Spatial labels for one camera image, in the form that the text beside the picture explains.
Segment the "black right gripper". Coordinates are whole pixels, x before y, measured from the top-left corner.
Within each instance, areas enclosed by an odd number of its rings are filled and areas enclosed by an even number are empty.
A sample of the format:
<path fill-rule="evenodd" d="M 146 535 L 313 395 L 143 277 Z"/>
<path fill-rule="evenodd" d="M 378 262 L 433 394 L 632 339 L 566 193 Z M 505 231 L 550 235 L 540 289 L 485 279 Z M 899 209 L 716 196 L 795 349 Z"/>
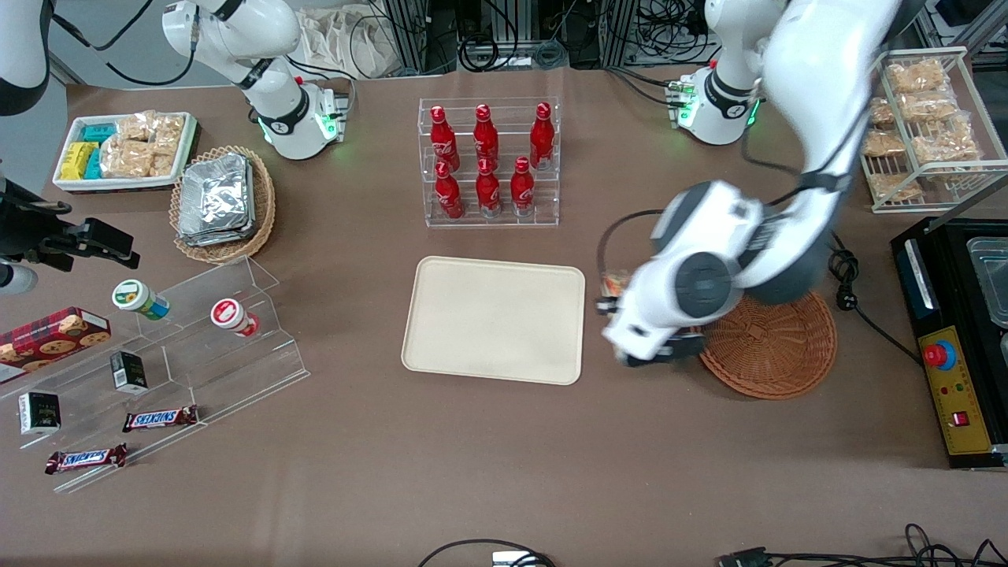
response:
<path fill-rule="evenodd" d="M 133 236 L 111 224 L 86 218 L 76 226 L 61 218 L 72 211 L 69 205 L 43 200 L 11 180 L 2 181 L 1 198 L 3 261 L 40 263 L 71 272 L 71 254 L 76 250 L 81 258 L 101 258 L 126 269 L 139 268 L 141 256 L 133 250 Z"/>

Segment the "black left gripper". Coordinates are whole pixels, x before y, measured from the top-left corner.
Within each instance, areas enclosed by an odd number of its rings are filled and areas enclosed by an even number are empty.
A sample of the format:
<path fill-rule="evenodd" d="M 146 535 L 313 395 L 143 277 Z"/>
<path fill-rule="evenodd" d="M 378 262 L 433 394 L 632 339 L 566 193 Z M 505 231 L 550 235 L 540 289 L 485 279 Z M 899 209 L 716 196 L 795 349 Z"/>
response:
<path fill-rule="evenodd" d="M 599 316 L 613 318 L 621 308 L 620 295 L 603 295 L 595 300 L 595 312 Z M 696 358 L 706 349 L 706 335 L 699 332 L 675 334 L 659 348 L 658 361 L 667 363 L 673 360 Z"/>

